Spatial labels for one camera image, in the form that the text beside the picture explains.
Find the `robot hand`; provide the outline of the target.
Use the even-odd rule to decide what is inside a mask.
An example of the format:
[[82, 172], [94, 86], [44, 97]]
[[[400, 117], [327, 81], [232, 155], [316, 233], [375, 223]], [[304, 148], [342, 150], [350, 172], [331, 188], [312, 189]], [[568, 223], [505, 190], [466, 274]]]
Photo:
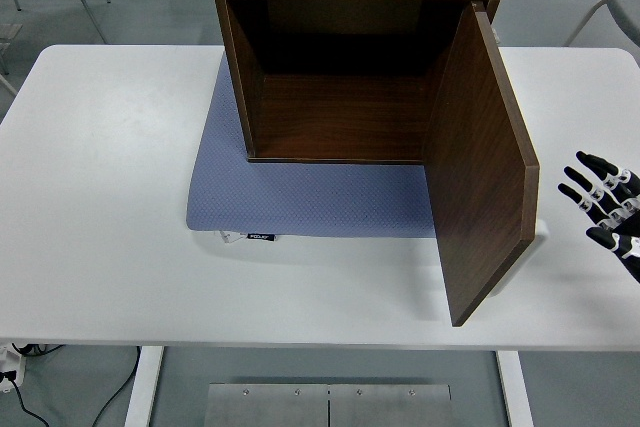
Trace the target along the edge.
[[600, 184], [595, 185], [566, 166], [564, 173], [583, 192], [565, 183], [560, 183], [558, 190], [592, 221], [586, 235], [612, 252], [639, 282], [639, 176], [594, 154], [577, 151], [576, 158], [596, 175]]

